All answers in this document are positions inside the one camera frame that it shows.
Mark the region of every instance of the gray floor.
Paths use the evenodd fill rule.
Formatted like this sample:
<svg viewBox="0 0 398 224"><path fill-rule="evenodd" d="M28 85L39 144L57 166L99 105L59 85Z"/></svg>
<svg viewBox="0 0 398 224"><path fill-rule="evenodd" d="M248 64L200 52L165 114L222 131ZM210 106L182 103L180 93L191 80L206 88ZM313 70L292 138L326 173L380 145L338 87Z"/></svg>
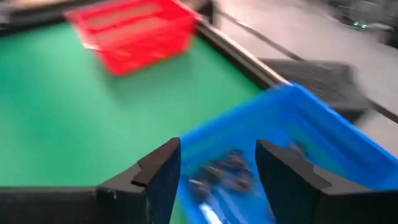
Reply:
<svg viewBox="0 0 398 224"><path fill-rule="evenodd" d="M345 27L321 4L304 0L218 0L221 10L256 29L274 42L307 60L336 60L356 67L356 78L365 94L398 113L398 50L380 44L372 32ZM257 57L285 55L220 18L220 29ZM398 156L398 124L372 114L362 130Z"/></svg>

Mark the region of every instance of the blue container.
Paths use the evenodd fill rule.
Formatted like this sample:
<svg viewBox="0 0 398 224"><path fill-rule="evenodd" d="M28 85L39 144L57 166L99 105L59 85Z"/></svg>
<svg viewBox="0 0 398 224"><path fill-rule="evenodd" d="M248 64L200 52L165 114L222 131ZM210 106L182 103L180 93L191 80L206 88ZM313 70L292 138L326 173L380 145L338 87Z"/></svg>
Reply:
<svg viewBox="0 0 398 224"><path fill-rule="evenodd" d="M324 169L370 189L398 189L394 156L303 87L282 85L181 137L178 196L191 223L208 223L209 214L216 216L210 223L274 223L256 170L257 139L286 148L300 142L307 159ZM220 184L199 205L192 199L188 178L232 149L242 150L254 170L254 189L240 194Z"/></svg>

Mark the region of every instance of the red basket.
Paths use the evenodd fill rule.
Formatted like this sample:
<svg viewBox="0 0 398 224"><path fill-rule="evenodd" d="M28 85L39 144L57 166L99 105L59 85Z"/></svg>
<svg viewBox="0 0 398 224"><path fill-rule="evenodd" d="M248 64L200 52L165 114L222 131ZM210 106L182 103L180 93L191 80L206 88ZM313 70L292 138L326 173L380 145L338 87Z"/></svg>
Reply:
<svg viewBox="0 0 398 224"><path fill-rule="evenodd" d="M196 23L195 13L173 0L107 2L66 16L117 76L187 51Z"/></svg>

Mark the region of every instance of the red plastic crate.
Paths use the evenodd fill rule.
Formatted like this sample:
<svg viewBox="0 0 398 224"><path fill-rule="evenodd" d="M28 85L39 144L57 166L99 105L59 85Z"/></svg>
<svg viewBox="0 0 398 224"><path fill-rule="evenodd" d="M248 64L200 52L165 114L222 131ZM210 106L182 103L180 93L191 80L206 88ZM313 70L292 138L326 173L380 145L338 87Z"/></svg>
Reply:
<svg viewBox="0 0 398 224"><path fill-rule="evenodd" d="M195 15L174 0L106 2L66 14L83 45L117 76L187 51Z"/></svg>

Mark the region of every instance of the green surface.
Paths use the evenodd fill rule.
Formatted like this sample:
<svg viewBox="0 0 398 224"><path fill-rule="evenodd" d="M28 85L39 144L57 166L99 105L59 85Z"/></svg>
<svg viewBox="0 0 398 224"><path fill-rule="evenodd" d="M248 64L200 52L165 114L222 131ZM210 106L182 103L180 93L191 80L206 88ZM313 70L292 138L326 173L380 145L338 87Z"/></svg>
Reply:
<svg viewBox="0 0 398 224"><path fill-rule="evenodd" d="M99 184L260 92L199 38L125 78L110 76L68 24L3 37L0 49L3 186Z"/></svg>

